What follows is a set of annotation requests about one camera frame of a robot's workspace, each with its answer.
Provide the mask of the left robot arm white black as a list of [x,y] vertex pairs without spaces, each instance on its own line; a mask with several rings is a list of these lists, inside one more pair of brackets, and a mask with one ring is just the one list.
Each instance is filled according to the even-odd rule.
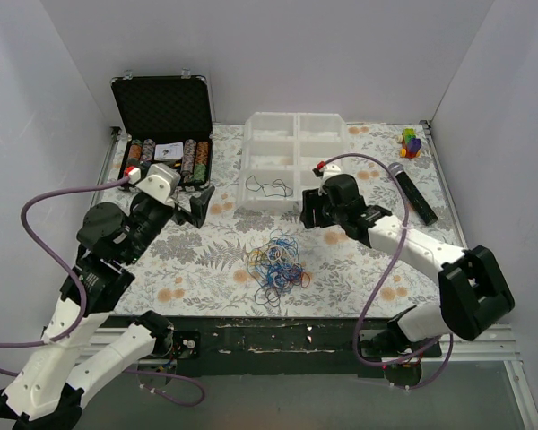
[[191,197],[188,210],[139,193],[129,212],[112,202],[86,212],[75,265],[67,270],[53,316],[24,368],[0,390],[0,418],[12,420],[16,429],[72,429],[89,401],[135,362],[172,354],[172,323],[147,311],[117,340],[76,362],[133,283],[127,266],[140,259],[169,221],[200,228],[213,193],[209,187]]

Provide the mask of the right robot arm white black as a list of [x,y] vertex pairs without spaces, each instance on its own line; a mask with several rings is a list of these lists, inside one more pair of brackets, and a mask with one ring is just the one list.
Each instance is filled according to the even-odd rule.
[[402,311],[366,341],[366,349],[377,356],[408,356],[423,341],[445,334],[475,340],[515,307],[490,249],[463,249],[406,228],[391,211],[366,204],[351,175],[333,175],[303,191],[300,220],[305,228],[338,226],[347,237],[396,256],[437,285],[436,304]]

